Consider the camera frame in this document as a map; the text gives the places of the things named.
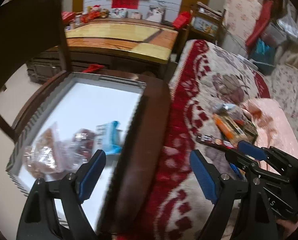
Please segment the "red cloth under table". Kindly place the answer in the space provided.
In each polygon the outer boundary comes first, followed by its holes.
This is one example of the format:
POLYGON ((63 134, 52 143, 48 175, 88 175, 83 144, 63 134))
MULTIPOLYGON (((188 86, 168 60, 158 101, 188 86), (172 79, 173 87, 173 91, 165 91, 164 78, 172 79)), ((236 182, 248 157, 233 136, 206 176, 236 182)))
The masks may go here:
POLYGON ((86 69, 84 69, 82 72, 83 73, 91 73, 91 74, 95 74, 97 73, 99 70, 102 70, 103 68, 105 68, 104 65, 101 64, 90 64, 86 69))

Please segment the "clear bag red dates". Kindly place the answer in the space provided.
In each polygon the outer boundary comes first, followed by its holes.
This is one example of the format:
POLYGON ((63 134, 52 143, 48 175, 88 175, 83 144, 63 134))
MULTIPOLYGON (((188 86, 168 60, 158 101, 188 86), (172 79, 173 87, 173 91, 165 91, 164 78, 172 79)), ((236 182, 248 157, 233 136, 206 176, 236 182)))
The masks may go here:
POLYGON ((69 145, 69 149, 83 160, 89 161, 93 155, 93 145, 96 134, 89 129, 79 129, 74 135, 69 145))

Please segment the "white striped cardboard box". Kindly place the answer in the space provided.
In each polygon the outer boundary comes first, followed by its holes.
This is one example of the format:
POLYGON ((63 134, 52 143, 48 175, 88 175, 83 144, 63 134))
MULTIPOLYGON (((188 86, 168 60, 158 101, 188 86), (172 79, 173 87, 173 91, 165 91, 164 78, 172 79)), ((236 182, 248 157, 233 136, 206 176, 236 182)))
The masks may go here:
POLYGON ((24 128, 15 144, 6 172, 22 194, 27 196, 35 178, 22 164, 24 149, 34 144, 53 124, 60 141, 70 139, 81 128, 119 122, 125 139, 138 109, 146 83, 124 77, 73 72, 62 81, 24 128))

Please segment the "red gift bag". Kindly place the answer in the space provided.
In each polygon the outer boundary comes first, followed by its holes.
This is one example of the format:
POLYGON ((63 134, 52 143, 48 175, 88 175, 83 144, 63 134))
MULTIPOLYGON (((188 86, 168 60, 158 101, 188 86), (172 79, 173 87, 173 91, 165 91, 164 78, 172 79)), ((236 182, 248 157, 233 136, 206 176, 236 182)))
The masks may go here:
POLYGON ((191 14, 188 11, 181 12, 172 23, 174 29, 180 30, 186 27, 190 21, 190 16, 191 14))

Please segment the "blue white snack packet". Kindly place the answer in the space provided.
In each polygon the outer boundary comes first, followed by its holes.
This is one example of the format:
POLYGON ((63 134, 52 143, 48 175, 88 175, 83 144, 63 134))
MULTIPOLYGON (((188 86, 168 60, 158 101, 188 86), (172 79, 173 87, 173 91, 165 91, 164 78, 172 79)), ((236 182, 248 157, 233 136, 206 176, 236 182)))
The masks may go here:
POLYGON ((103 150, 106 155, 121 153, 122 146, 120 143, 120 130, 118 130, 119 125, 120 123, 118 121, 112 121, 96 126, 96 148, 103 150))

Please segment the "wooden side shelf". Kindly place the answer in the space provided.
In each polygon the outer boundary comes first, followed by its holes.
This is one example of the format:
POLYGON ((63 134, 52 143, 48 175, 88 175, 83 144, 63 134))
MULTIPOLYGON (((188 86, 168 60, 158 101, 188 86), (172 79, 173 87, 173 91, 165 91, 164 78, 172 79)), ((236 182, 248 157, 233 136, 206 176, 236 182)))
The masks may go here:
POLYGON ((202 2, 197 2, 185 32, 185 43, 188 40, 206 40, 217 45, 223 29, 226 10, 215 11, 202 2))

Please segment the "orange clear cracker pack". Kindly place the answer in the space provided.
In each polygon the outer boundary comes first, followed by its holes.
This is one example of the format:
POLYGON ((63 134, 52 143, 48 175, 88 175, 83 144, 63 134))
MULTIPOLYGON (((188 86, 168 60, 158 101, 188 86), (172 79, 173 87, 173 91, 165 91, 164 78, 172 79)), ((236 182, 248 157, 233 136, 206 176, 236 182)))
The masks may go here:
POLYGON ((216 126, 233 146, 237 146, 240 141, 248 142, 246 134, 230 116, 213 114, 213 119, 216 126))

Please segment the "red cream floral blanket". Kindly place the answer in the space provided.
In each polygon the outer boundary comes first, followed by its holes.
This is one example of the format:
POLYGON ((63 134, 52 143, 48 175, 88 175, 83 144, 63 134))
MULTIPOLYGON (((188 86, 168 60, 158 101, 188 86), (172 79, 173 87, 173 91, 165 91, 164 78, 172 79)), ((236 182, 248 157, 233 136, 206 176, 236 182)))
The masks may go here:
POLYGON ((129 232, 118 239, 195 239, 213 205, 190 168, 190 152, 199 150, 234 176, 224 154, 197 143, 197 135, 221 136, 212 117, 215 105, 270 96, 263 75, 203 40, 186 43, 169 88, 169 120, 152 190, 129 232))

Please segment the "red plush toy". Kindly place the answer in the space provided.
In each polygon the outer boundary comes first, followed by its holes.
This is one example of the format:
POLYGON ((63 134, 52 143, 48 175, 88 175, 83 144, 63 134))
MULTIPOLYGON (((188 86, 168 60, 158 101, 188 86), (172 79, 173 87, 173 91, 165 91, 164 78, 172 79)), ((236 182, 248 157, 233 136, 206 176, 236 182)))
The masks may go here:
POLYGON ((80 16, 80 21, 82 23, 88 23, 98 18, 107 18, 108 16, 108 9, 102 8, 100 5, 94 5, 93 7, 89 7, 88 12, 84 12, 80 16))

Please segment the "pink quilt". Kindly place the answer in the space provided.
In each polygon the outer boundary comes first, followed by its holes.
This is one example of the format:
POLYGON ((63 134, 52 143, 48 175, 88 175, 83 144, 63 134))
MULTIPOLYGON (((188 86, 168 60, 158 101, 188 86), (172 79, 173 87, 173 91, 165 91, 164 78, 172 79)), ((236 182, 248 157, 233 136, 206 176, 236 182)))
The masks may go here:
POLYGON ((256 127, 258 137, 255 145, 257 147, 274 146, 298 159, 298 142, 276 100, 249 99, 242 102, 240 107, 256 127))

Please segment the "dark wooden chair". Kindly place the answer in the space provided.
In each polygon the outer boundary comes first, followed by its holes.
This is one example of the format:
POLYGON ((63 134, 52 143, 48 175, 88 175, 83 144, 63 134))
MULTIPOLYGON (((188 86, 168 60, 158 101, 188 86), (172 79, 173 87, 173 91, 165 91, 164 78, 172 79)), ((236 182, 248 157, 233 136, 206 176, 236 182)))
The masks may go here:
POLYGON ((164 141, 170 109, 170 90, 161 79, 117 70, 96 74, 73 72, 61 16, 60 0, 0 0, 0 91, 13 73, 29 59, 59 47, 62 69, 25 104, 12 125, 0 115, 0 129, 14 142, 6 171, 13 182, 16 158, 47 104, 74 78, 110 81, 120 85, 145 84, 122 157, 114 172, 101 211, 97 232, 128 234, 139 230, 141 211, 148 199, 164 141))

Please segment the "clear bag brown snacks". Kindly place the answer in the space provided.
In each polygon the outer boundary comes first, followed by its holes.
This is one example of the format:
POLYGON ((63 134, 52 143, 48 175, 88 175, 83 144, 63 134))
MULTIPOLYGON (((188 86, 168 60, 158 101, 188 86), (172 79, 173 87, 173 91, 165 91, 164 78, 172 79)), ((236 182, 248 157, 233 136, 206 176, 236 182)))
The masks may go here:
POLYGON ((34 178, 45 178, 65 170, 57 122, 39 135, 32 145, 24 148, 22 164, 34 178))

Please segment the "red wall banner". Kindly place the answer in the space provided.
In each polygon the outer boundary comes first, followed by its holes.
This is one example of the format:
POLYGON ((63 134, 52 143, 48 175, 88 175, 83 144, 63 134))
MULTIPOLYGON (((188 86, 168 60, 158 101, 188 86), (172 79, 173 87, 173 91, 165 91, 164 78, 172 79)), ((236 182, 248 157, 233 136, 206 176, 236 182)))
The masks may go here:
POLYGON ((112 0, 111 8, 138 9, 139 0, 112 0))

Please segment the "teal plastic bag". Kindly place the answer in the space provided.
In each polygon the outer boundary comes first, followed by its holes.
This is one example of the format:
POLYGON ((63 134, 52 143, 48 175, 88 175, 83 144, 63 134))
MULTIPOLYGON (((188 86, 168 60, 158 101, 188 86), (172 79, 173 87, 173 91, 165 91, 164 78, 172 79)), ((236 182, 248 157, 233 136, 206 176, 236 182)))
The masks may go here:
POLYGON ((259 38, 251 51, 250 59, 262 74, 271 75, 275 69, 275 53, 274 47, 259 38))

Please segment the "dark brown coffee stick packet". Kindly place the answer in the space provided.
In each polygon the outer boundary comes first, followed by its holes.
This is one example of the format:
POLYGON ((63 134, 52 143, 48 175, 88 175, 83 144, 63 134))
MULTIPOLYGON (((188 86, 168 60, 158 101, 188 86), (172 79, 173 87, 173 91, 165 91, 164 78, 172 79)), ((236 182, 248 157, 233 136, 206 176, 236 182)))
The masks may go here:
POLYGON ((198 134, 196 136, 196 142, 222 151, 235 149, 235 146, 233 146, 229 141, 218 139, 210 135, 198 134))

